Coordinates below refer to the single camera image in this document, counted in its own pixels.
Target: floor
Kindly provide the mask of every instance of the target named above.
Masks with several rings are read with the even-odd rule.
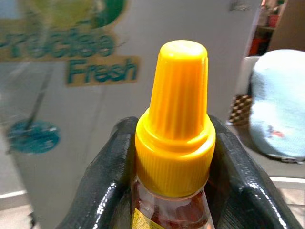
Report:
[[[284,200],[305,229],[305,190],[281,189]],[[0,211],[0,229],[31,229],[30,205]]]

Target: blue fabric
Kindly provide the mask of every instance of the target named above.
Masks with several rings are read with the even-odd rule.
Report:
[[[254,66],[250,134],[262,153],[305,159],[305,52],[276,50]]]

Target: yellow label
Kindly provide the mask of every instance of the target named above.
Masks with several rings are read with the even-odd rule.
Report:
[[[143,215],[138,209],[134,209],[132,229],[164,229],[160,225],[151,221]]]

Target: bottle cap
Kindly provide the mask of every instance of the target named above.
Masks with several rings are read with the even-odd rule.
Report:
[[[207,50],[172,41],[160,50],[150,107],[136,129],[136,169],[147,189],[168,197],[207,181],[215,129],[207,113]]]

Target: plastic bottle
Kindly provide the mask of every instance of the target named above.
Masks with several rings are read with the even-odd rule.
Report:
[[[214,228],[203,189],[215,145],[207,70],[201,44],[172,41],[160,50],[150,108],[136,129],[133,229]]]

